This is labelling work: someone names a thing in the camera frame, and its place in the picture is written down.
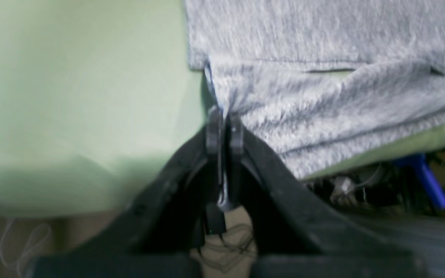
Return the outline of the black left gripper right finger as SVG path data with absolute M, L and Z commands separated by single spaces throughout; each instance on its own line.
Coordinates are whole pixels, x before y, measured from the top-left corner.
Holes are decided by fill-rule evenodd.
M 357 225 L 293 176 L 271 148 L 228 117 L 228 200 L 252 220 L 251 278 L 426 278 L 410 250 Z

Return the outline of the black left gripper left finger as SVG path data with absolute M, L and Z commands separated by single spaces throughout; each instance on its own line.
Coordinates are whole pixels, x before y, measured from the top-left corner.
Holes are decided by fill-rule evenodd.
M 41 257 L 27 278 L 201 278 L 189 253 L 196 222 L 218 197 L 223 114 L 170 158 L 157 178 L 100 234 L 73 251 Z

